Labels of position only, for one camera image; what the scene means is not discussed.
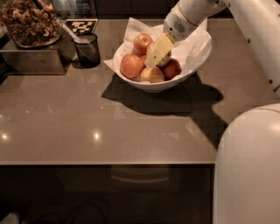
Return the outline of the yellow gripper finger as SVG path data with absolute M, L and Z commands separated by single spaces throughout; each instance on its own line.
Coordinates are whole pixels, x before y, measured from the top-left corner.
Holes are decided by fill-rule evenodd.
M 163 33 L 155 42 L 150 53 L 147 56 L 145 65 L 155 67 L 162 58 L 164 58 L 174 47 L 175 38 L 168 32 Z

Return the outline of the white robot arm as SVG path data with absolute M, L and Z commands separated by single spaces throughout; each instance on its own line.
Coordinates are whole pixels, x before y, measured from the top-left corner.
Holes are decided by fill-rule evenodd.
M 178 0 L 145 61 L 154 67 L 206 18 L 229 8 L 275 93 L 280 86 L 277 0 Z M 253 108 L 225 130 L 213 182 L 213 224 L 280 224 L 280 104 Z

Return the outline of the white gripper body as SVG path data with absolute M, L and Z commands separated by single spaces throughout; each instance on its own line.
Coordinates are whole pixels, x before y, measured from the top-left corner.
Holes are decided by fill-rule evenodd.
M 175 41 L 184 40 L 199 26 L 200 15 L 200 2 L 177 2 L 164 20 L 163 33 Z

